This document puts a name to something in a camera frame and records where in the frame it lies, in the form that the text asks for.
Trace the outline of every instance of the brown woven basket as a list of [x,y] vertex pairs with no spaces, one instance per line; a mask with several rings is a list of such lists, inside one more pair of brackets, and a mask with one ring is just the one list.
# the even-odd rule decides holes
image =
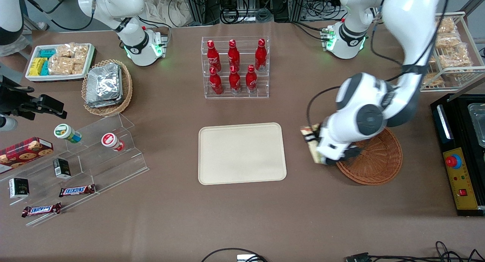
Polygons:
[[[112,106],[106,106],[102,108],[91,108],[88,105],[84,104],[84,108],[88,110],[88,112],[94,114],[94,115],[100,115],[104,117],[108,117],[111,115],[114,115],[118,112],[123,112],[127,107],[128,104],[131,101],[131,96],[133,94],[133,82],[131,81],[131,75],[130,72],[128,72],[128,69],[126,66],[123,64],[123,62],[118,61],[118,60],[103,60],[102,62],[96,63],[92,67],[101,67],[104,65],[107,65],[108,63],[116,63],[120,65],[121,67],[121,81],[123,82],[123,97],[125,98],[123,102],[120,105],[112,105]],[[86,101],[86,85],[87,85],[87,78],[88,76],[86,75],[83,80],[83,89],[81,90],[81,96],[83,97],[84,101]]]
[[370,140],[355,144],[363,149],[360,155],[336,164],[352,181],[378,186],[391,181],[401,169],[401,145],[388,128]]

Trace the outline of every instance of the snickers bar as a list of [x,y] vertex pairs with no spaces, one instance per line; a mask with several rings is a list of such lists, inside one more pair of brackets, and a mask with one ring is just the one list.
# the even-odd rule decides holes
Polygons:
[[77,186],[71,188],[61,188],[61,193],[59,194],[59,198],[65,195],[80,195],[84,193],[94,193],[96,191],[94,183],[88,186]]
[[22,217],[31,217],[33,215],[48,214],[48,213],[59,214],[60,212],[61,212],[60,202],[55,205],[49,205],[49,206],[39,206],[39,207],[27,206],[22,212]]

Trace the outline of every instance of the red bottle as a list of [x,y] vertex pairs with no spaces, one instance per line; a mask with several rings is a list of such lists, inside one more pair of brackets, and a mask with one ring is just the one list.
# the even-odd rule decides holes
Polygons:
[[227,52],[227,56],[229,57],[229,66],[236,67],[236,72],[239,72],[239,63],[241,59],[239,58],[239,50],[236,48],[236,41],[233,39],[229,41],[229,51]]
[[241,93],[241,77],[239,76],[236,67],[232,65],[229,67],[231,74],[229,75],[229,84],[231,85],[231,93],[237,95]]
[[221,71],[221,60],[219,58],[219,52],[216,50],[213,41],[207,41],[207,58],[211,67],[216,68],[217,72]]
[[255,67],[258,71],[266,70],[266,56],[268,52],[266,51],[265,47],[266,41],[262,38],[258,41],[258,49],[256,49],[256,63]]
[[224,92],[224,88],[221,83],[221,77],[217,74],[216,68],[211,67],[209,72],[211,73],[211,76],[209,77],[211,88],[216,95],[222,94]]
[[258,88],[256,88],[256,80],[258,79],[258,76],[254,72],[254,65],[249,65],[247,67],[247,74],[246,74],[246,87],[247,87],[247,92],[250,94],[256,93]]

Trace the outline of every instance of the brown table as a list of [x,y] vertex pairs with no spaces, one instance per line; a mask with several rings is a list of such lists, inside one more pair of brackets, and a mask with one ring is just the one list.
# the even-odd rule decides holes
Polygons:
[[[271,35],[271,90],[267,100],[205,100],[202,36]],[[443,94],[421,95],[409,123],[393,128],[404,163],[384,186],[359,186],[336,167],[312,162],[299,132],[305,107],[318,91],[341,84],[357,72],[381,78],[397,74],[367,45],[352,60],[322,52],[320,43],[290,24],[217,25],[173,30],[167,57],[137,67],[118,48],[112,31],[34,34],[35,45],[90,42],[97,61],[118,59],[130,70],[134,94],[124,112],[135,127],[135,144],[150,170],[34,228],[24,226],[18,208],[0,197],[0,260],[200,261],[218,248],[247,248],[272,261],[341,261],[368,251],[375,255],[433,255],[436,240],[459,253],[482,248],[485,219],[457,217],[438,148],[429,104]],[[381,28],[379,52],[402,58]],[[75,128],[100,117],[83,109],[80,82],[22,84],[64,102],[66,123]],[[314,121],[335,110],[335,91],[313,106]],[[61,122],[38,115],[19,119],[1,133],[1,145],[31,136],[55,139]],[[205,126],[277,122],[283,129],[288,175],[283,181],[203,186],[197,180],[198,132]],[[240,252],[210,261],[235,261]]]

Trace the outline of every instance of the cookie box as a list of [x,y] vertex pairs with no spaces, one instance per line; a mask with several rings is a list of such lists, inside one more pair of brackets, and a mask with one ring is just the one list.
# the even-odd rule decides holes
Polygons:
[[52,143],[32,137],[0,150],[0,174],[54,152]]

